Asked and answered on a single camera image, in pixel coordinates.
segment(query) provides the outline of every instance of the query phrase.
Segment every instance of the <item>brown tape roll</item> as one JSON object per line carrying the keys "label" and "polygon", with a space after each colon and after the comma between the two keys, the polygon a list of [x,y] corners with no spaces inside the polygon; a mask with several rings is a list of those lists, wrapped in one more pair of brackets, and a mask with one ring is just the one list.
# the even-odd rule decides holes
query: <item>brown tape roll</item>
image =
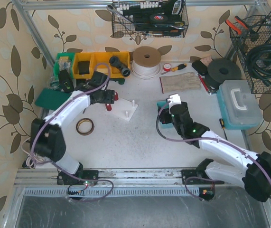
{"label": "brown tape roll", "polygon": [[[81,131],[79,130],[79,127],[80,127],[80,125],[81,125],[83,122],[90,122],[90,123],[91,123],[91,129],[90,129],[89,131],[87,131],[87,132],[81,132]],[[81,120],[78,121],[77,124],[76,124],[76,131],[77,131],[79,134],[81,134],[81,135],[89,135],[89,134],[91,134],[91,133],[93,132],[93,130],[94,130],[94,124],[93,124],[93,121],[92,121],[91,119],[89,119],[89,118],[81,119]]]}
{"label": "brown tape roll", "polygon": [[143,46],[133,52],[133,61],[142,67],[155,67],[160,59],[160,52],[153,47]]}

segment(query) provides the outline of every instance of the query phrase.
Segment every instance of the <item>white wire spool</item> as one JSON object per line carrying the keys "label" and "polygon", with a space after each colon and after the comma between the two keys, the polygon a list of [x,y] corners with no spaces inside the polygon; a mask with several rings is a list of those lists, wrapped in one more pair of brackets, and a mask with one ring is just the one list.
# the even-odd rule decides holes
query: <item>white wire spool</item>
{"label": "white wire spool", "polygon": [[160,53],[155,48],[139,47],[133,53],[132,73],[141,79],[152,79],[162,71],[160,59]]}

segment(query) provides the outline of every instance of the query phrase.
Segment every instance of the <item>green storage bin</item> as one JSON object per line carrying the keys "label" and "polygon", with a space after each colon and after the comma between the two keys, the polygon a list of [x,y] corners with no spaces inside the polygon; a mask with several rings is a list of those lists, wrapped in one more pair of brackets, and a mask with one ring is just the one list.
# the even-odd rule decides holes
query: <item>green storage bin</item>
{"label": "green storage bin", "polygon": [[[73,74],[72,74],[72,66],[73,66],[73,62],[74,62],[74,56],[75,56],[75,53],[58,53],[57,56],[56,56],[56,60],[59,60],[60,57],[62,56],[68,56],[69,59],[71,60],[71,67],[70,67],[70,77],[73,78]],[[53,68],[53,73],[54,73],[54,77],[55,79],[58,79],[58,74],[59,74],[59,64],[57,61],[55,61],[55,64],[54,64],[54,68]]]}

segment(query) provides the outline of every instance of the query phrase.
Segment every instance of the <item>workbench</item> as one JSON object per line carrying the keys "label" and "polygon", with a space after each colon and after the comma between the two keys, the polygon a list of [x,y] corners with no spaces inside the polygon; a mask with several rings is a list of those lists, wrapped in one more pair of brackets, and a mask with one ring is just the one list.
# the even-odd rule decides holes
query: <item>workbench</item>
{"label": "workbench", "polygon": [[[185,72],[195,70],[189,64],[183,70],[166,75]],[[135,100],[139,106],[129,122],[108,113],[104,104],[94,104],[70,123],[63,131],[66,151],[82,163],[84,168],[196,167],[205,158],[223,162],[211,152],[184,142],[170,142],[158,135],[155,126],[158,113],[156,102],[165,100],[170,95],[162,94],[159,76],[142,80],[130,75],[124,85],[110,82],[108,89],[115,90],[120,98]],[[177,93],[182,101],[188,103],[193,121],[209,127],[224,138],[219,123],[221,113],[216,95],[209,95],[203,86],[200,90]],[[94,123],[95,129],[90,135],[82,136],[76,131],[76,123],[82,118],[90,118]],[[181,139],[174,128],[160,127],[160,130],[169,138]],[[226,134],[229,141],[246,148],[242,131],[226,130]]]}

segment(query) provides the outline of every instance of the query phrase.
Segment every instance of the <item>white cable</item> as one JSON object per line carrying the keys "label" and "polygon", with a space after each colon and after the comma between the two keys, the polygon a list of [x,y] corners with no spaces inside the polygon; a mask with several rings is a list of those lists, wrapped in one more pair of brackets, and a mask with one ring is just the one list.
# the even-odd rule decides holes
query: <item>white cable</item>
{"label": "white cable", "polygon": [[[25,149],[23,149],[23,145],[24,145],[24,144],[26,143],[26,141],[28,141],[29,139],[30,139],[30,137],[27,138],[25,141],[23,141],[23,143],[21,144],[21,150],[22,150],[24,153],[26,153],[26,154],[28,155],[28,157],[27,157],[27,159],[26,159],[26,165],[27,165],[30,169],[34,169],[34,168],[35,168],[35,164],[34,164],[34,162],[32,161],[32,159],[31,159],[31,157],[30,157],[30,153],[27,152]],[[34,159],[35,159],[37,162],[39,162],[39,163],[45,161],[45,158],[43,158],[43,157],[41,157],[41,156],[39,156],[39,155],[36,155],[36,154],[34,154]]]}
{"label": "white cable", "polygon": [[133,60],[131,71],[136,77],[147,80],[147,79],[152,79],[158,76],[161,73],[162,68],[161,68],[160,63],[153,67],[144,67],[144,66],[138,65]]}

